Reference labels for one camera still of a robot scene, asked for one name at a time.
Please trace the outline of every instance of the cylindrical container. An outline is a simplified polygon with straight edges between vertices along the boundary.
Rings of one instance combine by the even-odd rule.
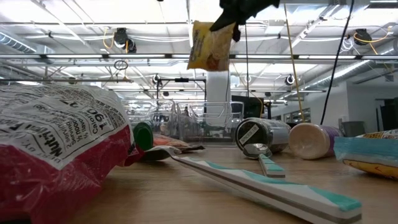
[[[333,156],[335,137],[343,136],[338,128],[310,123],[296,125],[290,131],[289,146],[302,159]]]
[[[289,144],[289,125],[269,119],[247,118],[238,124],[236,144],[244,150],[248,144],[263,144],[272,153],[284,150]]]
[[[147,151],[154,147],[154,133],[147,123],[140,122],[132,130],[136,147]]]

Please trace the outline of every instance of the red snack bag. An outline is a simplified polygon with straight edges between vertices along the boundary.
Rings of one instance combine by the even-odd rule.
[[[93,86],[0,87],[0,222],[63,223],[134,147],[119,98]]]

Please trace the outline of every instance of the wooden tabletop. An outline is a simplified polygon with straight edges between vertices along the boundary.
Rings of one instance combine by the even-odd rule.
[[[262,174],[258,161],[245,159],[236,148],[208,148],[187,156]],[[398,181],[366,174],[340,164],[335,158],[304,161],[281,152],[272,160],[286,170],[288,181],[360,200],[363,223],[398,220]],[[75,223],[307,222],[166,159],[114,168],[103,184],[103,191],[69,221]]]

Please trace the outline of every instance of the nutrition facts label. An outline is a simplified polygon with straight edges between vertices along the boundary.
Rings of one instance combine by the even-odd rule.
[[[0,143],[57,169],[129,125],[117,96],[90,86],[5,86],[0,92]]]

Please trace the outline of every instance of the yellow snack bag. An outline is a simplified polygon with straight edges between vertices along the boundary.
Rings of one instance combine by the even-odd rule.
[[[193,23],[193,47],[188,68],[201,68],[209,72],[226,71],[229,67],[229,48],[235,23],[211,32],[212,22]]]

